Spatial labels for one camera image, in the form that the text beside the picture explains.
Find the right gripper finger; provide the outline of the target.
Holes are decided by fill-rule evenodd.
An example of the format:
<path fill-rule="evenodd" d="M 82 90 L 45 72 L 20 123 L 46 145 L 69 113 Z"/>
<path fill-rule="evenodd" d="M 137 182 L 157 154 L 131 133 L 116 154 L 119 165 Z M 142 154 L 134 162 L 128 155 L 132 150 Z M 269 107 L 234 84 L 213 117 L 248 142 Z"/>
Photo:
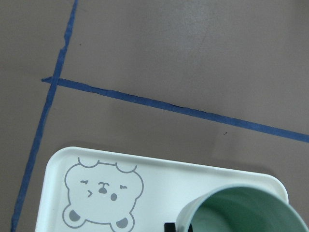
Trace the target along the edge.
<path fill-rule="evenodd" d="M 164 232 L 176 232 L 176 226 L 174 222 L 166 222 L 164 224 Z M 193 232 L 193 227 L 190 224 L 187 232 Z"/>

